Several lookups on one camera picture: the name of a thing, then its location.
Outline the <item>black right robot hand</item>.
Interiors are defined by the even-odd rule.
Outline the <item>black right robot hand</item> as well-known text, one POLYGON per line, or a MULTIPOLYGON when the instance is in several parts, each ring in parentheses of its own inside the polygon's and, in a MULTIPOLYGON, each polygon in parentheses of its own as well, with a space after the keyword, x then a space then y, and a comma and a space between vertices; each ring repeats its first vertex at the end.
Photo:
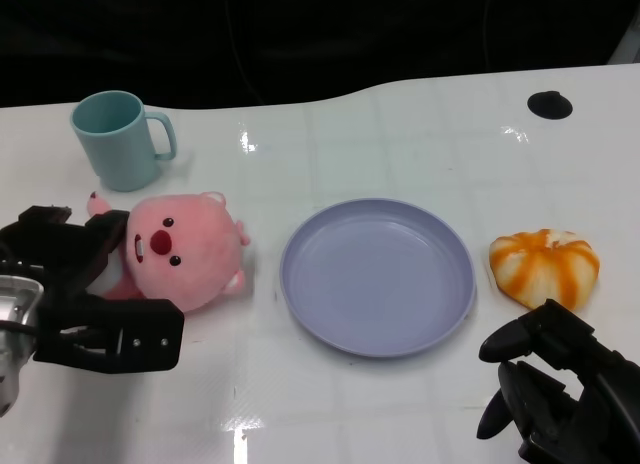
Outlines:
POLYGON ((638 462, 639 367, 558 302, 548 299, 500 327, 479 358, 497 364, 499 389, 478 439, 514 424, 518 454, 529 463, 638 462))

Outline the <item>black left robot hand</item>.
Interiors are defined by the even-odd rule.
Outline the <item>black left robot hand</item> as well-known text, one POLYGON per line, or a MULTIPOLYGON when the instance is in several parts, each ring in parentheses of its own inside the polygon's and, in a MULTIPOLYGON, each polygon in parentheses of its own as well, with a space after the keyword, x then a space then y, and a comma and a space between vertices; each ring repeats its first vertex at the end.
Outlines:
POLYGON ((1 329, 18 359, 104 374, 165 371, 180 356, 183 313, 169 300, 88 292, 126 233, 128 214, 83 225, 68 207, 32 206, 1 230, 1 329))

